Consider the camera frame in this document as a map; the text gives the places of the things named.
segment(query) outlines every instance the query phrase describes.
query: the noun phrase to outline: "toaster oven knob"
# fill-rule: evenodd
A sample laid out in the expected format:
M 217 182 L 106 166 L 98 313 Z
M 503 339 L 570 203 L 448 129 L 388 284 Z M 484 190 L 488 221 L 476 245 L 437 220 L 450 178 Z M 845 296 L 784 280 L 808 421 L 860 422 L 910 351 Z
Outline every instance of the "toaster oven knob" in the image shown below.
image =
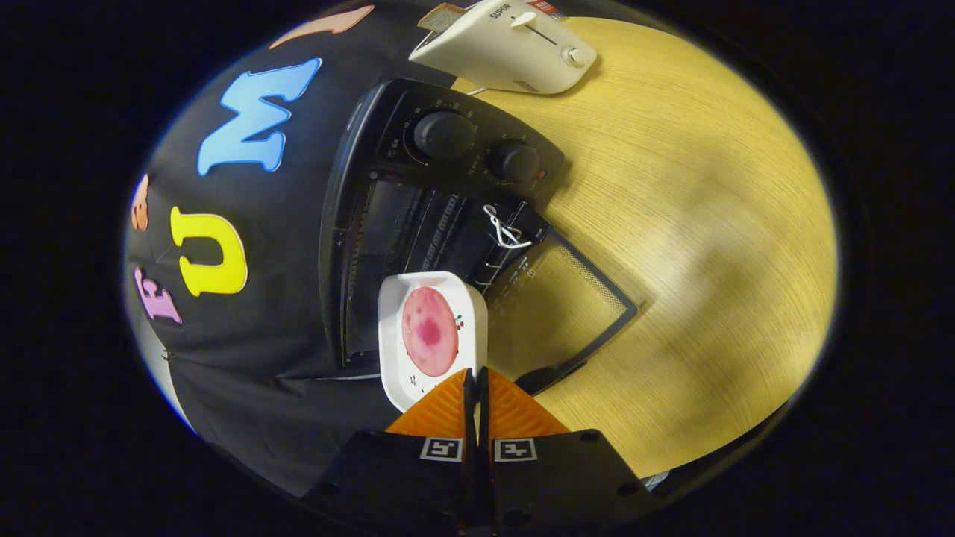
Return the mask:
M 471 121 L 454 112 L 433 112 L 414 127 L 414 146 L 434 159 L 463 157 L 474 143 Z
M 521 140 L 505 140 L 491 150 L 488 167 L 498 179 L 508 183 L 529 183 L 541 166 L 534 147 Z

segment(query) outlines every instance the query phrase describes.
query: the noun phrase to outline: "pink ham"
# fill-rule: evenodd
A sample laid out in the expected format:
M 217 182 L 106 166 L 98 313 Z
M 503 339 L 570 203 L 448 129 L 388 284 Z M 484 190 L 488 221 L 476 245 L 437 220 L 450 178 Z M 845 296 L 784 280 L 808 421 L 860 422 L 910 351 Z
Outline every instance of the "pink ham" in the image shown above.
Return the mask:
M 457 356 L 455 315 L 441 293 L 418 288 L 401 313 L 401 335 L 414 365 L 427 376 L 442 376 Z

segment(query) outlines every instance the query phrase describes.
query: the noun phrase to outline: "supor logo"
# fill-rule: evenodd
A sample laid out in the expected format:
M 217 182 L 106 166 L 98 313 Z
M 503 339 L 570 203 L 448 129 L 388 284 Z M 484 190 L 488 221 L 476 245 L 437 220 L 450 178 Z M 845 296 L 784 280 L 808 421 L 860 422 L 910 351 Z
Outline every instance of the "supor logo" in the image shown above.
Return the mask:
M 496 10 L 494 10 L 494 11 L 491 12 L 491 18 L 496 19 L 496 18 L 500 17 L 500 15 L 501 15 L 502 13 L 504 13 L 505 11 L 510 10 L 510 9 L 511 9 L 511 5 L 510 5 L 510 4 L 504 4 L 503 6 L 497 8 Z

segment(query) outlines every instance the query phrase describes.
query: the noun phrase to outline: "wooden table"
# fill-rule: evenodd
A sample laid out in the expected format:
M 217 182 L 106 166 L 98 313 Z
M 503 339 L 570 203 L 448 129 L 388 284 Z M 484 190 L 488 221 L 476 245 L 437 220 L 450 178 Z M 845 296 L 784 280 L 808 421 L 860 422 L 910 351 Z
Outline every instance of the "wooden table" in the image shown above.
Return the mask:
M 743 78 L 664 32 L 564 24 L 600 55 L 577 86 L 477 97 L 564 151 L 565 186 L 543 214 L 648 298 L 537 396 L 572 430 L 604 431 L 643 477 L 736 439 L 806 378 L 836 303 L 836 233 L 807 149 Z

